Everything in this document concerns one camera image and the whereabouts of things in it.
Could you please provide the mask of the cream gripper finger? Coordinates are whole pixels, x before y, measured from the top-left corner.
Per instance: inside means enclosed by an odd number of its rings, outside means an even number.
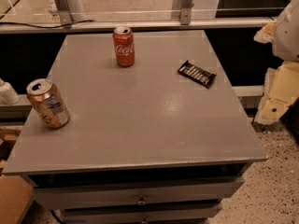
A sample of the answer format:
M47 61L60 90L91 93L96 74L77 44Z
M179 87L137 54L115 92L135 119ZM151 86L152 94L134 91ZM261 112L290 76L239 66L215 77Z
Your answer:
M253 40L262 44L271 43L273 41L275 24L275 21L267 23L256 33Z
M277 122L299 98L299 62L284 62L269 68L263 86L263 97L254 120L262 125Z

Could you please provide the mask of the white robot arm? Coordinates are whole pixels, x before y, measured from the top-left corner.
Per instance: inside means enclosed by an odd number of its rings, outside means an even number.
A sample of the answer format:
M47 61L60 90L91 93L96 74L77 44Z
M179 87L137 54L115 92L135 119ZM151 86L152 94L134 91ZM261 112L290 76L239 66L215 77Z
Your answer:
M277 122L299 98L299 0L291 0L275 21L254 36L259 43L271 43L272 52L283 63L269 68L263 97L255 121L262 125Z

